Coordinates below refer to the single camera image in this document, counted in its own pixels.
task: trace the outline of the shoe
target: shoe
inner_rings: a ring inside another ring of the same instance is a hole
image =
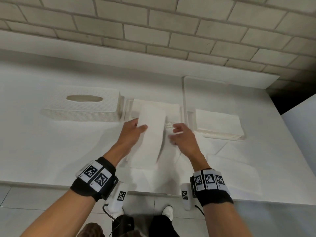
[[[116,219],[117,217],[119,217],[119,216],[121,216],[121,215],[124,215],[125,213],[124,213],[124,210],[123,210],[123,208],[121,208],[121,210],[119,211],[119,212],[116,212],[116,213],[113,213],[112,214],[112,217],[114,218],[114,219]]]
[[[172,222],[172,220],[173,220],[173,208],[172,208],[172,206],[171,205],[166,206],[163,209],[162,215],[167,216],[170,219],[170,221]]]

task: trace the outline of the tissue box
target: tissue box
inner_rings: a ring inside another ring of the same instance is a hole
[[[116,89],[58,86],[41,113],[53,120],[118,122],[122,107],[123,98]]]

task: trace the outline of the white marker tag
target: white marker tag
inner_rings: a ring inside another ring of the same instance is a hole
[[[204,184],[203,184],[203,178],[201,171],[196,171],[193,174],[194,177],[194,184],[197,191],[205,190]]]
[[[217,184],[215,181],[215,170],[203,170],[203,175],[205,179],[205,186],[207,190],[217,189]]]
[[[213,171],[214,171],[214,177],[215,177],[215,181],[217,183],[218,189],[221,191],[226,191],[229,194],[228,188],[225,185],[222,174],[219,171],[215,171],[215,170]]]
[[[107,169],[103,169],[98,174],[98,176],[90,183],[90,186],[95,191],[99,192],[111,176],[112,174]]]
[[[88,183],[95,173],[97,173],[102,167],[103,166],[100,163],[93,161],[93,163],[90,164],[78,177]]]

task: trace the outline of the black pants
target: black pants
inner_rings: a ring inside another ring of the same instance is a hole
[[[127,215],[121,215],[116,218],[117,221],[112,223],[112,236],[119,237],[126,234],[129,231],[134,230],[134,219]],[[179,237],[174,230],[170,219],[165,215],[156,215],[149,227],[149,237]]]

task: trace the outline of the white countertop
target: white countertop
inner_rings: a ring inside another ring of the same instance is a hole
[[[55,85],[112,87],[125,100],[183,105],[181,78],[94,64],[73,68],[78,71],[0,64],[0,181],[70,186],[77,170],[117,140],[121,123],[61,122],[41,115]],[[257,169],[262,189],[262,195],[230,190],[232,198],[316,205],[316,177],[267,93],[233,86],[232,96],[247,137],[238,145]],[[165,144],[164,156],[175,155],[176,148]],[[180,184],[192,173],[173,167],[170,161],[169,168],[150,173],[118,168],[117,176],[133,191],[180,194]]]

